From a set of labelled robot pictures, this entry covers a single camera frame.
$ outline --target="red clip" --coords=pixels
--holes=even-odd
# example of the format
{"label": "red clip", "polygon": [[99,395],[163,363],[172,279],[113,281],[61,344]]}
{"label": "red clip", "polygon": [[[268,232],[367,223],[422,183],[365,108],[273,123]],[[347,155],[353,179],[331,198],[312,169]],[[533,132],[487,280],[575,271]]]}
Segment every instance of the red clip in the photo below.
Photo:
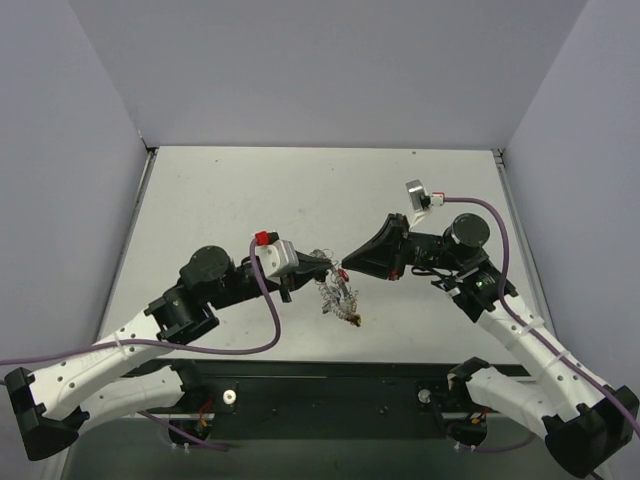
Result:
{"label": "red clip", "polygon": [[255,237],[256,237],[256,245],[258,247],[264,247],[265,245],[269,245],[269,234],[266,231],[256,233]]}

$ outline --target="light purple wall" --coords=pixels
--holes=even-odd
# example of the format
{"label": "light purple wall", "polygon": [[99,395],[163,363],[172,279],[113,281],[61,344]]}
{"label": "light purple wall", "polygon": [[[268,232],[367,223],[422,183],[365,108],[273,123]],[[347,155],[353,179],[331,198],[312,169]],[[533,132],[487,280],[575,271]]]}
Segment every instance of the light purple wall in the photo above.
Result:
{"label": "light purple wall", "polygon": [[70,0],[150,145],[504,147],[586,0]]}
{"label": "light purple wall", "polygon": [[[640,2],[590,0],[506,150],[558,335],[640,392]],[[634,438],[616,479],[640,475]]]}
{"label": "light purple wall", "polygon": [[[146,152],[66,1],[3,2],[0,65],[4,359],[90,343]],[[0,478],[42,467],[0,392]]]}

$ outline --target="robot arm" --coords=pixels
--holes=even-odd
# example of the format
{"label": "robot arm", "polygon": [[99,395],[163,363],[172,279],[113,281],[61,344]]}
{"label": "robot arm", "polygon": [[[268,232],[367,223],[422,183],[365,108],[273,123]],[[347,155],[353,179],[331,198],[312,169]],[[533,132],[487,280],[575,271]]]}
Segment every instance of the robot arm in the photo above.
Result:
{"label": "robot arm", "polygon": [[501,272],[482,248],[489,227],[481,217],[460,215],[442,235],[411,232],[445,198],[444,194],[428,194],[419,181],[407,184],[407,191],[413,209],[410,218],[390,214],[373,239],[343,259],[343,268],[394,281],[411,266],[416,275],[435,277],[431,283],[473,323],[500,341],[542,390],[518,384],[474,358],[449,375],[451,395],[466,400],[470,407],[499,411],[527,427],[544,438],[563,468],[585,477],[631,440],[632,428],[612,402],[574,369],[604,387],[633,416],[638,412],[638,398],[627,387],[614,391],[580,364],[508,281],[500,298]]}
{"label": "robot arm", "polygon": [[[260,296],[256,275],[264,275],[269,292],[278,290],[290,302],[291,291],[310,280],[324,281],[332,267],[328,259],[296,252],[276,233],[261,232],[255,243],[262,273],[248,258],[236,266],[222,248],[201,248],[180,269],[176,285],[88,353],[33,372],[10,372],[6,387],[29,459],[58,453],[81,433],[126,414],[178,402],[202,405],[212,392],[205,391],[189,363],[177,361],[135,379],[120,377],[215,328],[216,310]],[[104,344],[110,347],[101,348]]]}

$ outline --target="white knob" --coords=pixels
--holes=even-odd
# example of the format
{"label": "white knob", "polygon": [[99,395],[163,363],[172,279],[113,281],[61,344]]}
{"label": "white knob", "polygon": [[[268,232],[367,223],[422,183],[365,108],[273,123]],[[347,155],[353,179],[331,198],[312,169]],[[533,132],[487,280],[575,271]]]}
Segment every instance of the white knob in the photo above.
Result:
{"label": "white knob", "polygon": [[227,405],[233,405],[234,403],[236,403],[236,392],[234,392],[233,390],[227,390],[222,395],[222,400],[224,400],[224,403],[226,403]]}

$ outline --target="white tabletop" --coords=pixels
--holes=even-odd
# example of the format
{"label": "white tabletop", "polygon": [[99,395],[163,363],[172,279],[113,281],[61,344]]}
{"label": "white tabletop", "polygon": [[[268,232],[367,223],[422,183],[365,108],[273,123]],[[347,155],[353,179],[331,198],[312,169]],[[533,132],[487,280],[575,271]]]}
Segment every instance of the white tabletop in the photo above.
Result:
{"label": "white tabletop", "polygon": [[[408,213],[405,183],[414,179],[430,191],[480,197],[500,211],[512,242],[509,279],[534,308],[491,152],[162,147],[102,334],[129,321],[173,286],[178,270],[205,245],[221,246],[239,261],[248,254],[254,232],[277,230],[298,251],[329,248],[340,259],[368,241],[388,213]],[[492,236],[486,250],[499,265],[497,226],[480,207],[445,205],[416,231],[441,234],[463,212],[487,220]],[[354,272],[350,276],[360,291],[362,327],[323,315],[320,294],[309,284],[292,293],[290,304],[282,304],[274,294],[283,322],[281,342],[269,352],[240,358],[458,363],[478,356],[492,363],[517,363],[441,291],[408,269],[398,282]],[[220,310],[217,316],[220,326],[194,345],[247,348],[273,336],[262,298]],[[183,352],[171,356],[203,358]]]}

